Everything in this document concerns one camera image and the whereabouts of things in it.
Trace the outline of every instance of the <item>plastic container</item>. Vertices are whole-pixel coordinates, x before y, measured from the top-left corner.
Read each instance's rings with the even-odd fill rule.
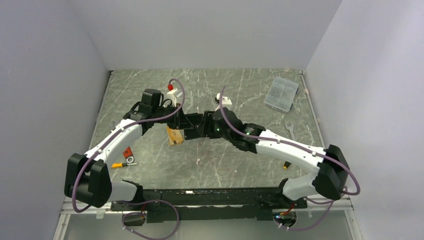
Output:
[[[265,105],[282,113],[292,109],[293,99],[299,90],[299,84],[276,76],[265,98]]]

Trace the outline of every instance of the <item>marble tabletop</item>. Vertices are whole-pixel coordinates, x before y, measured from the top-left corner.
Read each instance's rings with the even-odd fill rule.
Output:
[[[276,76],[299,84],[293,108],[281,113],[265,106],[264,100]],[[304,86],[295,69],[130,69],[112,72],[92,145],[105,138],[112,120],[120,121],[141,100],[144,89],[167,92],[169,79],[178,78],[186,90],[183,110],[212,111],[214,98],[223,86],[239,119],[255,123],[290,138],[285,123],[294,124],[297,141],[320,146],[313,114]],[[275,187],[284,178],[307,174],[283,159],[244,152],[224,139],[193,139],[170,146],[166,125],[156,124],[131,146],[137,165],[110,170],[113,181],[129,180],[145,189]],[[117,162],[124,163],[124,157]]]

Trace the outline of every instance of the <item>white wall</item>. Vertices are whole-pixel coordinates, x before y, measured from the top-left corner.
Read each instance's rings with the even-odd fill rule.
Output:
[[[361,183],[365,239],[424,236],[423,12],[422,0],[344,0],[306,69],[325,141]]]
[[[305,69],[342,0],[72,0],[110,70]]]
[[[0,239],[52,239],[107,70],[67,0],[0,4]]]

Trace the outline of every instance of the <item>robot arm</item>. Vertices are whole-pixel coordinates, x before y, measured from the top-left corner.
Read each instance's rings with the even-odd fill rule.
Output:
[[[228,110],[231,106],[229,98],[225,97],[224,112],[231,124],[239,131],[252,136],[275,138],[287,142],[295,143],[312,151],[307,153],[292,145],[277,143],[270,140],[254,139],[237,134],[224,121],[219,107],[215,111],[205,111],[201,113],[184,114],[180,110],[174,116],[157,122],[134,124],[120,132],[113,140],[111,138],[124,126],[133,124],[136,121],[166,116],[175,111],[174,101],[172,104],[160,106],[160,91],[147,89],[142,96],[141,102],[131,108],[125,114],[124,119],[111,131],[111,133],[97,146],[87,151],[84,155],[75,153],[69,158],[65,195],[72,196],[74,182],[81,166],[85,164],[94,153],[98,155],[93,158],[86,172],[77,187],[76,199],[92,205],[101,207],[106,202],[130,201],[143,202],[143,187],[137,183],[129,181],[111,182],[109,169],[113,162],[122,152],[135,140],[142,137],[154,123],[167,124],[172,129],[184,130],[186,140],[196,138],[224,138],[242,151],[249,151],[255,154],[264,154],[278,159],[290,161],[309,171],[309,174],[294,178],[283,179],[277,189],[281,191],[287,201],[296,201],[310,195],[321,194],[322,196],[338,200],[342,196],[343,187],[347,179],[347,173],[337,165],[327,162],[316,153],[331,156],[348,167],[342,152],[336,146],[330,145],[328,149],[322,147],[309,146],[295,142],[291,139],[279,136],[263,126],[254,123],[243,123],[234,112]],[[108,143],[102,150],[100,146]]]

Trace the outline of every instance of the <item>cable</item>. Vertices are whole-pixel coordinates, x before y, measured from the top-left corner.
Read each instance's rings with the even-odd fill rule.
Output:
[[[260,196],[254,196],[254,199],[259,199],[259,201],[260,201],[260,202],[264,202],[264,203],[266,203],[266,204],[268,204],[268,205],[270,205],[270,206],[278,205],[278,203],[270,202],[270,201],[268,201],[268,200],[263,199],[263,198],[262,198],[262,197],[260,197]]]
[[[126,204],[126,205],[131,205],[131,206],[137,206],[137,205],[143,205],[143,204],[149,204],[149,203],[156,203],[156,202],[161,202],[161,203],[164,203],[164,204],[168,204],[175,211],[176,224],[175,224],[175,227],[174,227],[174,229],[172,230],[172,232],[170,234],[168,234],[167,236],[164,236],[162,238],[152,238],[152,237],[148,237],[146,235],[143,235],[143,234],[141,234],[141,233],[139,233],[137,231],[134,231],[133,229],[127,227],[125,225],[125,222],[124,222],[124,220],[125,220],[126,217],[133,216],[133,215],[139,215],[139,216],[144,216],[144,217],[146,216],[146,214],[144,214],[144,213],[135,212],[135,211],[134,212],[127,213],[127,214],[125,214],[122,217],[122,226],[123,226],[123,229],[125,229],[127,231],[130,231],[132,234],[135,234],[137,236],[140,236],[140,237],[145,238],[145,239],[148,239],[148,240],[165,240],[165,239],[170,238],[172,235],[174,235],[174,233],[177,231],[178,227],[180,226],[180,215],[178,214],[178,211],[175,208],[175,206],[172,205],[170,202],[167,202],[165,200],[159,200],[159,199],[157,199],[157,200],[149,200],[149,201],[144,201],[144,202],[139,202],[139,203],[133,203],[133,202],[129,202],[129,201],[118,201],[118,203],[122,203],[122,204]]]
[[[140,121],[135,121],[135,122],[132,122],[132,123],[130,123],[130,124],[128,124],[128,125],[126,125],[126,126],[124,126],[124,127],[122,127],[122,128],[120,128],[119,130],[117,130],[111,137],[109,137],[109,139],[107,139],[105,142],[104,142],[104,144],[102,145],[102,146],[100,146],[100,148],[98,149],[98,151],[96,151],[96,152],[94,152],[94,154],[91,156],[91,157],[89,157],[89,159],[85,162],[85,164],[82,166],[82,168],[81,168],[81,170],[79,171],[79,173],[78,173],[78,175],[76,176],[76,179],[75,179],[75,183],[73,184],[73,189],[72,189],[72,207],[73,207],[73,210],[76,212],[76,213],[82,213],[82,212],[84,212],[85,210],[87,210],[89,207],[90,207],[90,205],[87,205],[86,207],[84,207],[83,209],[78,209],[78,207],[77,207],[77,199],[76,199],[76,196],[77,196],[77,188],[78,188],[78,185],[80,184],[80,180],[81,180],[81,177],[83,176],[83,174],[84,174],[84,171],[86,170],[86,168],[87,168],[87,166],[90,164],[90,162],[95,158],[95,157],[97,157],[98,155],[99,155],[99,153],[101,153],[102,152],[102,150],[109,144],[109,143],[111,143],[120,133],[122,133],[125,129],[127,129],[127,128],[129,128],[129,127],[132,127],[132,126],[134,126],[134,125],[137,125],[137,124],[142,124],[142,123],[147,123],[147,122],[154,122],[154,121],[161,121],[161,120],[165,120],[165,119],[167,119],[167,118],[170,118],[170,117],[172,117],[173,115],[175,115],[176,113],[178,113],[178,111],[180,111],[181,110],[181,108],[183,107],[183,105],[184,105],[184,101],[186,100],[186,91],[184,90],[184,87],[183,87],[183,84],[181,83],[181,81],[180,80],[178,80],[177,78],[172,78],[171,80],[169,80],[169,83],[168,84],[171,84],[172,82],[174,82],[174,81],[176,81],[178,84],[179,84],[179,86],[181,87],[181,90],[182,90],[182,102],[181,102],[181,104],[177,107],[177,109],[175,110],[175,111],[173,111],[172,113],[170,113],[170,114],[168,114],[168,115],[166,115],[166,116],[162,116],[162,117],[158,117],[158,118],[151,118],[151,119],[143,119],[143,120],[140,120]]]
[[[281,226],[281,227],[283,227],[284,229],[286,229],[288,231],[308,231],[308,230],[311,230],[311,229],[315,228],[316,226],[318,226],[318,224],[320,224],[323,221],[323,219],[329,213],[330,208],[333,206],[333,203],[334,203],[334,201],[332,201],[330,203],[330,205],[328,206],[327,210],[325,210],[324,214],[314,224],[312,224],[312,225],[310,225],[308,227],[303,227],[303,228],[289,228],[289,227],[286,227],[286,226]]]
[[[281,212],[280,213],[280,215],[287,215],[287,214],[289,214],[290,213],[290,211],[293,209],[293,207],[295,206],[295,203],[293,202],[291,205],[290,205],[290,208],[287,210],[287,211],[283,211],[283,212]]]
[[[170,101],[170,102],[172,103],[171,99],[170,99],[170,98],[167,98],[167,99],[165,99],[165,101],[163,101],[163,102],[162,102],[162,105],[161,105],[161,106],[163,107],[163,106],[164,106],[164,104],[165,104],[167,101]]]
[[[160,105],[163,106],[165,97],[163,93],[160,93],[160,96],[161,96]]]
[[[348,190],[348,187],[347,186],[344,186],[343,187],[343,191],[345,192],[345,191],[347,191]],[[311,202],[311,203],[313,203],[313,204],[316,204],[316,205],[326,205],[326,204],[330,204],[330,203],[333,203],[335,200],[328,200],[328,201],[322,201],[322,202],[319,202],[319,201],[315,201],[315,200],[312,200],[312,199],[310,199],[309,197],[305,197],[306,198],[306,200],[308,200],[309,202]]]
[[[239,131],[237,128],[235,128],[230,121],[228,120],[227,116],[225,115],[224,112],[224,108],[223,108],[223,95],[224,95],[224,90],[225,90],[225,86],[221,91],[221,94],[219,95],[219,110],[221,111],[222,117],[224,118],[226,124],[228,125],[228,127],[230,127],[234,132],[238,133],[239,135],[246,137],[246,138],[252,138],[252,139],[258,139],[258,140],[266,140],[266,141],[273,141],[273,142],[277,142],[278,144],[282,143],[282,144],[287,144],[293,147],[296,147],[298,149],[301,149],[309,154],[311,154],[313,151],[303,147],[299,144],[296,144],[294,142],[291,141],[285,141],[285,140],[281,140],[281,139],[276,139],[276,138],[272,138],[272,137],[262,137],[262,136],[254,136],[254,135],[247,135],[241,131]],[[339,167],[341,167],[344,171],[347,172],[347,174],[352,178],[355,186],[356,186],[356,192],[347,192],[347,191],[343,191],[344,194],[347,195],[351,195],[351,196],[356,196],[361,192],[361,186],[359,185],[359,182],[357,180],[357,178],[354,176],[354,174],[351,172],[351,170],[349,168],[347,168],[344,164],[342,164],[341,162],[337,161],[336,159],[330,157],[330,156],[326,156],[324,154],[321,153],[316,153],[317,156],[324,158],[334,164],[337,164]]]

